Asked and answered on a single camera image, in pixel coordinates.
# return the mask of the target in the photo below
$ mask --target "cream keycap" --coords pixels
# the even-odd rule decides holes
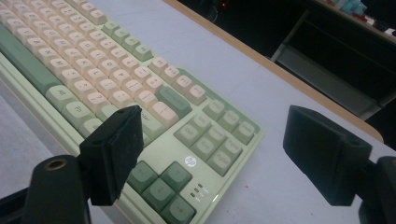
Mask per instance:
[[[151,108],[148,109],[148,112],[150,112],[154,118],[162,123],[166,129],[172,127],[179,120],[175,111],[173,111],[163,102],[155,103]]]

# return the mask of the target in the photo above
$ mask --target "white table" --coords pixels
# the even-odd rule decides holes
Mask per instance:
[[[301,105],[370,143],[372,161],[396,156],[377,140],[380,137],[371,127],[173,0],[168,2],[205,27],[161,0],[92,2],[169,63],[187,68],[265,129],[260,147],[207,223],[359,223],[361,200],[356,198],[351,207],[328,205],[286,155],[282,141],[289,106]],[[26,188],[33,167],[62,150],[0,84],[0,197],[4,197]],[[111,222],[96,209],[92,219],[93,223]]]

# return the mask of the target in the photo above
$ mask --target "mechanical keyboard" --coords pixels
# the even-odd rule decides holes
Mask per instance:
[[[117,202],[133,222],[204,223],[264,137],[87,0],[4,0],[0,19],[0,78],[68,153],[142,107],[145,148]]]

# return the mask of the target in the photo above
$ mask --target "keycap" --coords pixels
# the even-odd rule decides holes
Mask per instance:
[[[195,105],[200,105],[206,99],[205,89],[198,85],[193,85],[184,95]]]
[[[118,110],[119,109],[114,105],[105,105],[99,110],[99,112],[96,113],[96,116],[99,118],[99,120],[105,121]]]
[[[67,88],[72,88],[76,82],[84,80],[84,77],[75,69],[63,70],[58,78]]]
[[[128,31],[126,31],[125,29],[118,29],[116,30],[113,35],[111,36],[111,38],[113,38],[117,43],[122,44],[124,42],[124,40],[130,36],[130,34],[128,33]]]
[[[160,75],[168,67],[168,62],[162,57],[156,57],[148,66],[155,74]]]
[[[144,108],[149,109],[158,102],[157,97],[151,91],[140,92],[134,100],[142,105]]]
[[[142,108],[142,128],[151,141],[166,131],[165,127],[155,119],[146,109]]]
[[[238,141],[228,138],[221,144],[219,151],[224,152],[234,161],[242,153],[242,147]]]
[[[58,111],[62,111],[65,105],[78,101],[78,98],[64,85],[49,88],[46,98]]]
[[[103,122],[99,119],[89,119],[79,126],[78,132],[81,133],[84,138],[87,138],[91,133],[99,128],[102,123]]]
[[[128,184],[139,194],[157,179],[154,171],[144,162],[139,162],[128,176]]]
[[[41,94],[45,95],[52,86],[61,85],[61,82],[1,24],[0,34],[1,51]]]
[[[219,175],[224,176],[233,164],[233,160],[223,151],[218,150],[209,158],[207,164]]]
[[[163,81],[159,77],[149,77],[143,84],[146,90],[154,94],[163,87]]]
[[[239,126],[233,130],[233,136],[235,136],[243,144],[247,145],[254,136],[255,129],[247,121],[243,121]]]
[[[82,100],[97,90],[87,80],[81,80],[75,82],[74,85],[71,86],[70,91],[73,92],[79,100]]]
[[[90,13],[88,19],[95,25],[102,25],[107,22],[107,16],[99,9],[96,9]]]
[[[139,66],[139,61],[133,56],[128,56],[122,60],[120,66],[128,73],[132,73]]]
[[[201,158],[201,160],[207,161],[213,152],[215,152],[216,148],[213,142],[208,138],[202,137],[190,148],[190,150]]]
[[[212,126],[209,131],[204,134],[204,137],[208,138],[215,147],[219,147],[226,139],[226,132],[218,126]]]
[[[223,115],[224,108],[224,103],[214,100],[204,108],[204,112],[213,120],[218,120]]]
[[[82,101],[94,114],[99,112],[105,105],[110,105],[107,98],[100,92],[93,92],[87,95]]]
[[[144,88],[140,82],[133,79],[125,83],[122,86],[122,90],[126,91],[132,98],[135,98]]]
[[[200,133],[190,124],[184,125],[175,133],[175,137],[186,147],[191,147],[192,144],[200,137]]]
[[[114,21],[108,21],[103,26],[102,31],[105,32],[105,34],[112,36],[118,29],[120,29],[118,24],[116,24]]]
[[[140,45],[140,40],[136,37],[130,35],[124,39],[122,42],[122,47],[125,48],[128,52],[134,52],[134,49]]]
[[[199,133],[206,132],[212,126],[210,118],[203,113],[197,114],[190,120],[189,124],[196,128]]]
[[[167,223],[190,223],[195,210],[180,196],[170,202],[161,212],[161,216]]]
[[[180,72],[173,65],[168,66],[161,74],[163,80],[171,85],[178,79],[179,76]]]
[[[161,174],[161,179],[171,187],[174,192],[180,192],[192,179],[192,175],[179,163],[174,162]]]
[[[218,123],[230,133],[239,124],[239,115],[229,110],[218,120]]]
[[[155,103],[151,108],[148,109],[148,112],[150,112],[154,118],[159,120],[166,129],[172,127],[179,120],[175,111],[173,111],[164,102]]]
[[[91,110],[80,101],[66,105],[62,109],[62,114],[76,129],[85,121],[95,118]]]
[[[133,102],[132,98],[125,91],[115,91],[110,95],[108,100],[118,109],[122,109]]]
[[[192,85],[192,80],[186,76],[180,76],[176,79],[175,82],[172,83],[172,86],[175,88],[175,90],[177,90],[181,94],[184,94],[186,91],[189,91],[191,85]]]
[[[149,46],[143,45],[143,44],[138,45],[136,48],[134,48],[134,50],[132,51],[132,54],[140,62],[145,62],[148,59],[151,59],[153,57],[151,49],[149,48]]]
[[[156,96],[159,101],[162,101],[171,107],[173,111],[177,113],[179,118],[184,118],[184,116],[192,111],[189,102],[183,99],[183,97],[170,87],[162,88],[157,92]]]
[[[142,193],[145,201],[157,212],[161,212],[175,195],[175,192],[160,178]]]

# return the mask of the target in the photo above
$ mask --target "dark floor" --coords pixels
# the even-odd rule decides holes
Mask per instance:
[[[271,58],[276,52],[278,46],[284,41],[296,21],[304,13],[304,7],[300,4],[300,1],[296,0],[179,0],[184,5],[192,8],[202,16],[213,20],[216,18],[214,23],[244,42],[251,48],[258,51],[260,54]],[[313,15],[311,16],[311,23],[320,21],[315,25],[322,25],[326,29],[333,29],[337,32],[337,27],[332,28],[329,24],[325,23],[321,17]],[[339,32],[337,35],[343,35],[345,32]],[[312,40],[322,38],[323,35],[315,35],[312,32],[305,32],[305,35],[309,34]],[[337,49],[336,43],[326,46],[323,48],[317,41],[311,41],[304,43],[300,47],[304,47],[307,53],[317,54],[316,58],[322,59],[321,63],[329,64],[330,69],[340,70],[340,63],[332,59],[332,55],[329,51]],[[344,52],[345,58],[350,57],[351,52],[346,50]],[[343,71],[343,78],[346,81],[366,94],[373,98],[380,98],[381,94],[386,94],[389,91],[396,89],[396,69],[393,66],[396,64],[393,60],[387,58],[383,59],[383,62],[388,63],[389,66],[385,69],[383,67],[373,67],[373,65],[364,62],[351,62],[345,65],[345,69],[348,71],[348,77],[345,77],[345,69]],[[361,78],[365,76],[366,81],[357,80],[354,77]],[[385,144],[396,149],[396,100],[393,100],[380,112],[374,114],[366,120],[370,125],[375,127],[384,137]]]

